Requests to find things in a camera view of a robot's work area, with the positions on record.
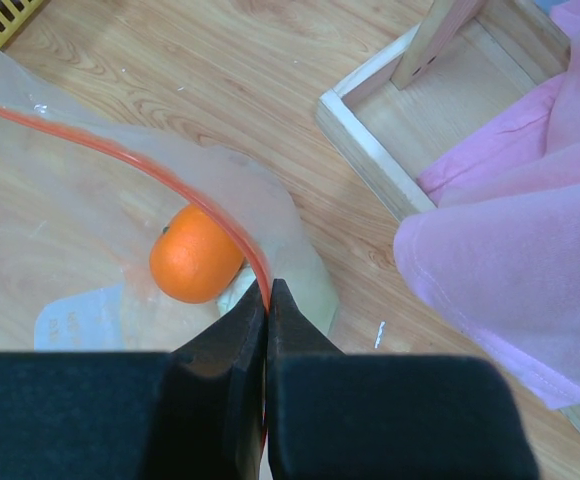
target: wooden box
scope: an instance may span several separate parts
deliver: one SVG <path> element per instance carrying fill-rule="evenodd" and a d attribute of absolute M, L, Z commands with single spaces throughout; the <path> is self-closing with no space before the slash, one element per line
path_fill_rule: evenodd
<path fill-rule="evenodd" d="M 401 220 L 435 208 L 415 181 L 426 167 L 568 61 L 568 37 L 531 0 L 437 0 L 325 92 L 316 120 Z M 580 431 L 580 405 L 563 413 Z"/>

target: transparent plastic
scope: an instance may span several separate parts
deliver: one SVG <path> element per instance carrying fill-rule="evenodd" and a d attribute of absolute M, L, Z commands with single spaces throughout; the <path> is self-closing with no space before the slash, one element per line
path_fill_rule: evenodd
<path fill-rule="evenodd" d="M 103 120 L 0 52 L 0 350 L 34 348 L 47 305 L 84 292 L 96 304 L 115 285 L 116 348 L 176 348 L 214 322 L 215 301 L 173 300 L 149 271 L 154 241 L 188 202 L 241 247 L 266 301 L 283 278 L 329 331 L 338 297 L 273 174 L 223 147 Z"/>

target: pink fabric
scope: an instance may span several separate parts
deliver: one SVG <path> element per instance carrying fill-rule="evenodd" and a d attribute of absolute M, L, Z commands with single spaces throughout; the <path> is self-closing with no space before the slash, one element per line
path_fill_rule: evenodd
<path fill-rule="evenodd" d="M 568 71 L 423 172 L 439 208 L 406 218 L 394 249 L 417 296 L 562 408 L 580 403 L 580 0 L 552 17 Z"/>

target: wooden floor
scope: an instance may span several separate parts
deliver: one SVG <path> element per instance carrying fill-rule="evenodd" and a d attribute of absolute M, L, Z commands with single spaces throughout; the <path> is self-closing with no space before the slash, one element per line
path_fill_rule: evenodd
<path fill-rule="evenodd" d="M 313 119 L 323 91 L 428 5 L 48 0 L 6 52 L 111 119 L 225 144 L 275 172 L 339 290 L 332 337 L 344 350 L 483 355 L 409 293 L 393 260 L 395 220 Z M 580 435 L 508 378 L 544 478 L 580 479 Z"/>

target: orange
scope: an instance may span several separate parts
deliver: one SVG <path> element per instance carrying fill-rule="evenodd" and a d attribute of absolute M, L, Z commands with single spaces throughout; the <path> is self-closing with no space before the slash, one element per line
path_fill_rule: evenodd
<path fill-rule="evenodd" d="M 175 215 L 152 247 L 150 271 L 166 295 L 205 303 L 230 285 L 243 259 L 228 234 L 190 204 Z"/>

